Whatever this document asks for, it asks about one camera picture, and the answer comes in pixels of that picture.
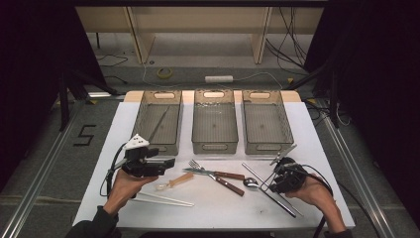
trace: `chopsticks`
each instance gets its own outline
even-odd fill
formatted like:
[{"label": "chopsticks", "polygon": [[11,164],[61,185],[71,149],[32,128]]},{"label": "chopsticks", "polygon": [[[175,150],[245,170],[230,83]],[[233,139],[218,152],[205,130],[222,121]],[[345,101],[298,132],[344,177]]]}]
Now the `chopsticks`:
[{"label": "chopsticks", "polygon": [[131,200],[151,202],[151,203],[160,203],[160,204],[166,204],[166,205],[177,205],[177,206],[193,206],[194,205],[194,203],[191,203],[191,202],[177,200],[177,199],[173,199],[173,198],[169,198],[169,197],[165,197],[165,196],[160,196],[160,195],[155,195],[155,194],[151,194],[151,193],[146,193],[146,192],[142,192],[142,191],[139,191],[138,194],[159,198],[161,200],[151,200],[151,199],[137,198],[137,197],[132,198]]}]

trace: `clear plastic bin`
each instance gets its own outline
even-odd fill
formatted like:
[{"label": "clear plastic bin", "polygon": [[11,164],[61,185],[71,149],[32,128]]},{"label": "clear plastic bin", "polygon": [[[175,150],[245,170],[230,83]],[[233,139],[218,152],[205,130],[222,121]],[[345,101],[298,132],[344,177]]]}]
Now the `clear plastic bin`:
[{"label": "clear plastic bin", "polygon": [[194,154],[235,154],[238,147],[233,90],[196,89],[192,127]]},{"label": "clear plastic bin", "polygon": [[247,155],[276,155],[293,145],[280,91],[243,90]]},{"label": "clear plastic bin", "polygon": [[139,134],[161,156],[176,156],[182,120],[182,91],[145,91],[133,136]]}]

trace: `metal rail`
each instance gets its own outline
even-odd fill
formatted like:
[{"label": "metal rail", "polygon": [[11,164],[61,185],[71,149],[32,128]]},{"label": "metal rail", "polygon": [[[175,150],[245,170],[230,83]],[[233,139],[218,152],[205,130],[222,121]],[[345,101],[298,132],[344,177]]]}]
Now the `metal rail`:
[{"label": "metal rail", "polygon": [[64,130],[58,133],[58,136],[56,137],[52,148],[47,154],[46,159],[41,165],[40,170],[35,176],[27,192],[23,196],[12,217],[8,221],[6,228],[2,233],[2,238],[17,237],[19,235],[41,189],[49,177],[50,171],[52,170],[53,165],[55,164],[55,161],[57,160],[65,141],[67,140],[68,134],[71,131],[79,111],[83,108],[84,102],[85,101],[75,102],[73,109],[71,110],[70,120],[67,126],[64,128]]},{"label": "metal rail", "polygon": [[[320,104],[322,107],[326,106],[324,102],[320,102]],[[355,183],[356,189],[358,190],[358,193],[363,200],[367,213],[370,215],[374,226],[380,234],[380,237],[396,237],[379,203],[374,197],[372,190],[368,186],[363,173],[355,161],[355,158],[347,146],[346,141],[340,132],[340,129],[337,129],[334,126],[330,118],[326,118],[324,121],[332,139],[334,140],[334,143],[337,146],[337,149],[340,152],[342,160],[347,170],[349,171],[352,181]]]}]

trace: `black sleeve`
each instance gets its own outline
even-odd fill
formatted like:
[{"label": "black sleeve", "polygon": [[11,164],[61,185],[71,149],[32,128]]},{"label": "black sleeve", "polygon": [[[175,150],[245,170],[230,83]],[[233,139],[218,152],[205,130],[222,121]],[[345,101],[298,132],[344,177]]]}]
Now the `black sleeve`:
[{"label": "black sleeve", "polygon": [[345,230],[340,233],[331,234],[330,232],[324,233],[325,238],[353,238],[353,234],[351,230]]},{"label": "black sleeve", "polygon": [[118,237],[121,233],[115,229],[118,217],[111,217],[103,206],[98,206],[98,211],[92,221],[80,221],[75,224],[65,235],[65,238],[104,238]]}]

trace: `white table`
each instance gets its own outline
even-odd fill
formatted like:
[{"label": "white table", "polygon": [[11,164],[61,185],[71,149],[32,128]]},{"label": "white table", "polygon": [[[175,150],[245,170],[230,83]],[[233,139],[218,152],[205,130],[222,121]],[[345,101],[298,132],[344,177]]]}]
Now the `white table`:
[{"label": "white table", "polygon": [[[337,186],[305,104],[302,102],[286,102],[284,105],[293,138],[295,144],[297,144],[297,148],[288,156],[299,164],[310,165],[316,168],[327,179],[334,191],[335,199],[342,211],[346,226],[353,228],[355,223]],[[139,103],[120,103],[95,171],[75,217],[74,224],[81,220],[91,220],[96,213],[96,206],[105,203],[106,198],[99,195],[100,186],[118,148],[130,139],[138,109]],[[236,111],[240,138],[237,153],[224,156],[194,155],[191,143],[193,104],[192,102],[184,102],[179,143],[180,152],[176,156],[175,166],[167,170],[165,175],[161,176],[154,183],[168,182],[170,179],[181,176],[183,174],[182,169],[189,167],[188,162],[191,159],[199,162],[207,170],[224,171],[253,177],[242,166],[242,163],[246,163],[257,174],[266,179],[272,172],[273,166],[271,167],[269,163],[273,158],[245,155],[244,142],[242,140],[241,104],[238,102],[236,103]],[[120,154],[119,160],[123,158],[123,155],[124,151]],[[275,231],[280,229],[314,228],[321,220],[322,213],[316,207],[308,205],[299,199],[292,198],[289,201],[304,214],[304,217],[297,214],[297,217],[293,218],[261,191],[245,187],[240,180],[230,178],[226,178],[226,180],[243,189],[245,195],[240,197],[209,177],[200,175],[195,175],[194,179],[164,191],[156,191],[154,183],[147,184],[143,187],[144,192],[193,202],[195,205],[183,207],[129,201],[120,210],[118,226],[120,228],[134,228],[143,231]],[[270,191],[268,193],[282,201],[277,194]]]}]

